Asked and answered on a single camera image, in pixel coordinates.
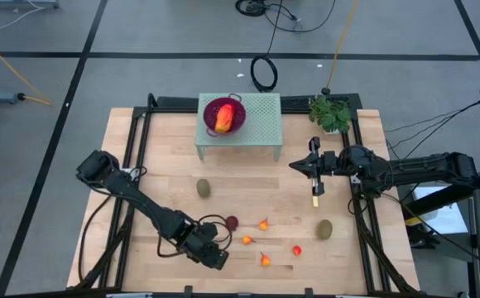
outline green plant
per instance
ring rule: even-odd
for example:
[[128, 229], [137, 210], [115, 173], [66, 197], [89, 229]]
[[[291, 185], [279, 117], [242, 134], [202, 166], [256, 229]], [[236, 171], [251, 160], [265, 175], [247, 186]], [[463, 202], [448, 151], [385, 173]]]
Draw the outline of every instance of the green plant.
[[326, 132], [339, 130], [348, 132], [350, 126], [350, 107], [347, 102], [341, 100], [329, 101], [324, 95], [317, 95], [315, 99], [310, 100], [311, 112], [308, 118], [311, 122], [321, 126]]

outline bell pepper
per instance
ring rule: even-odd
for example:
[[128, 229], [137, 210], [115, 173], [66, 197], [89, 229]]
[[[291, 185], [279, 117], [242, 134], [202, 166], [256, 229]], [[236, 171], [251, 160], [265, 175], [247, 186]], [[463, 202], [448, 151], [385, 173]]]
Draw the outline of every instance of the bell pepper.
[[224, 104], [216, 116], [216, 125], [214, 131], [218, 133], [226, 133], [233, 125], [234, 106], [232, 104]]

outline green perforated shelf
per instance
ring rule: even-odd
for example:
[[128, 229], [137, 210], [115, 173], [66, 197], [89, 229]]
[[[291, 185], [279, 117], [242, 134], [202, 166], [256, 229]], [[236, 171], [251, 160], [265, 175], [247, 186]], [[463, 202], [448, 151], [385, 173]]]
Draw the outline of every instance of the green perforated shelf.
[[204, 122], [204, 110], [214, 99], [229, 94], [200, 94], [197, 147], [282, 146], [281, 96], [279, 94], [238, 94], [246, 109], [246, 121], [232, 135], [211, 137]]

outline wooden table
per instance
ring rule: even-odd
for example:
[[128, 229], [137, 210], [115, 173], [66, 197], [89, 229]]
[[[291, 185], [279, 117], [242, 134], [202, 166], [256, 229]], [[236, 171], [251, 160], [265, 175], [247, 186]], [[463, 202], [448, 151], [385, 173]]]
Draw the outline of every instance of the wooden table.
[[[102, 149], [120, 161], [131, 115], [131, 108], [114, 108], [103, 140]], [[379, 112], [360, 110], [358, 115], [364, 145], [388, 158]], [[195, 114], [152, 115], [144, 161], [148, 173], [142, 177], [141, 190], [158, 204], [181, 209], [193, 219], [206, 214], [235, 215], [240, 226], [233, 234], [229, 259], [222, 271], [218, 271], [195, 264], [184, 256], [159, 258], [156, 230], [150, 219], [136, 213], [124, 291], [182, 292], [185, 286], [192, 285], [194, 292], [304, 294], [306, 287], [312, 287], [315, 294], [366, 294], [358, 231], [353, 215], [347, 211], [348, 178], [323, 177], [326, 194], [319, 198], [319, 207], [314, 208], [311, 181], [288, 167], [290, 162], [308, 155], [307, 144], [312, 136], [321, 137], [321, 151], [336, 152], [343, 149], [341, 137], [325, 136], [306, 115], [286, 114], [282, 122], [284, 146], [279, 161], [273, 160], [273, 151], [267, 147], [213, 147], [207, 150], [205, 161], [200, 161], [194, 146]], [[210, 199], [200, 199], [197, 195], [195, 184], [199, 178], [208, 179], [212, 185]], [[394, 189], [389, 193], [396, 196]], [[91, 193], [84, 223], [103, 199], [102, 195]], [[418, 289], [400, 206], [387, 197], [377, 199], [376, 206], [386, 255]], [[112, 212], [113, 200], [89, 227], [84, 250], [85, 271], [104, 250]], [[258, 224], [265, 218], [270, 228], [261, 231]], [[334, 225], [328, 241], [319, 241], [314, 235], [321, 219], [329, 219]], [[244, 235], [255, 238], [257, 243], [242, 245]], [[302, 247], [299, 257], [291, 251], [295, 245]], [[78, 283], [78, 249], [79, 246], [70, 272], [70, 286]], [[168, 243], [162, 249], [174, 252]], [[260, 252], [270, 257], [269, 267], [260, 266]], [[375, 285], [381, 289], [377, 260], [372, 251], [369, 252]], [[113, 264], [117, 261], [118, 257], [112, 260]], [[113, 284], [116, 265], [111, 268], [109, 285]]]

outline black metal frame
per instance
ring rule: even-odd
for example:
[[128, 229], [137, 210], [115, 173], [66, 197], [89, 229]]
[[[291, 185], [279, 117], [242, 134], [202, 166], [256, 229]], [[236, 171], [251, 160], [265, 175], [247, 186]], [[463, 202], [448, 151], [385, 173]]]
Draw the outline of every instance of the black metal frame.
[[[307, 114], [310, 112], [310, 108], [308, 106], [308, 99], [313, 98], [314, 95], [305, 95], [305, 96], [293, 96], [293, 97], [281, 97], [281, 113], [283, 114]], [[362, 108], [361, 100], [358, 94], [337, 94], [337, 95], [330, 95], [330, 99], [336, 100], [345, 100], [348, 101], [350, 108], [351, 108], [351, 121], [353, 125], [353, 135], [356, 143], [362, 145], [362, 135], [361, 130], [359, 127], [358, 122], [358, 109]], [[153, 113], [197, 113], [198, 111], [198, 100], [195, 98], [176, 98], [176, 97], [159, 97], [157, 100], [154, 98], [152, 94], [148, 95], [148, 105], [146, 107], [135, 107], [132, 113], [132, 122], [130, 124], [128, 139], [127, 139], [127, 146], [126, 151], [124, 154], [124, 159], [122, 161], [122, 167], [128, 168], [130, 167], [131, 163], [131, 155], [133, 151], [133, 147], [135, 144], [135, 138], [137, 135], [137, 124], [140, 118], [144, 118], [144, 123], [141, 132], [141, 142], [139, 145], [138, 153], [137, 153], [137, 161], [135, 167], [142, 166], [144, 163], [144, 155], [146, 152], [146, 143], [148, 140], [148, 133], [149, 127], [151, 123], [151, 115]], [[345, 147], [350, 145], [349, 137], [347, 133], [342, 133], [343, 145]], [[349, 178], [349, 185], [351, 188], [351, 193], [353, 198], [357, 198], [353, 200], [353, 207], [355, 210], [360, 210], [360, 203], [359, 203], [359, 194], [358, 188], [353, 187], [351, 180]], [[374, 241], [378, 244], [379, 248], [382, 249], [382, 236], [380, 234], [380, 227], [377, 220], [376, 215], [376, 208], [374, 206], [374, 200], [370, 198], [366, 198], [368, 204], [368, 213], [370, 218], [370, 226], [372, 230], [372, 237]], [[113, 215], [112, 221], [109, 229], [108, 234], [108, 241], [107, 246], [112, 242], [115, 234], [118, 230], [118, 223], [120, 220], [120, 215], [122, 211], [122, 200], [117, 198], [114, 208], [113, 208]], [[132, 222], [132, 218], [134, 215], [134, 208], [128, 206], [126, 220], [130, 219]], [[364, 219], [359, 212], [355, 213], [356, 224], [364, 224]], [[78, 289], [72, 288], [67, 291], [58, 291], [58, 292], [48, 292], [48, 293], [40, 293], [39, 295], [43, 295], [45, 297], [60, 297], [60, 296], [101, 296], [106, 293], [122, 293], [122, 284], [124, 279], [126, 261], [127, 261], [127, 253], [131, 238], [131, 229], [132, 226], [130, 224], [128, 233], [126, 237], [123, 239], [121, 244], [120, 250], [120, 258], [118, 259], [118, 267], [117, 273], [115, 277], [115, 285], [114, 287], [107, 287], [108, 283], [108, 274], [109, 274], [109, 267], [110, 262], [108, 262], [105, 268], [102, 270], [99, 281], [98, 281], [98, 288], [96, 289]], [[378, 261], [378, 267], [380, 270], [380, 278], [382, 283], [382, 291], [376, 291], [374, 287], [374, 279], [372, 276], [372, 267], [371, 267], [371, 260], [368, 254], [368, 245], [364, 237], [358, 233], [359, 245], [360, 245], [360, 252], [363, 264], [363, 275], [365, 279], [365, 285], [367, 289], [368, 296], [385, 296], [385, 297], [410, 297], [415, 293], [398, 293], [398, 292], [391, 292], [391, 284], [389, 280], [389, 276], [387, 275], [386, 268]], [[154, 292], [153, 295], [155, 297], [239, 297], [239, 296], [249, 296], [253, 298], [263, 298], [263, 297], [298, 297], [298, 295], [261, 295], [261, 294], [210, 294], [210, 293], [193, 293], [192, 286], [186, 286], [185, 292], [183, 293], [157, 293]], [[314, 292], [311, 288], [305, 288], [305, 297], [335, 297], [336, 295], [314, 295]]]

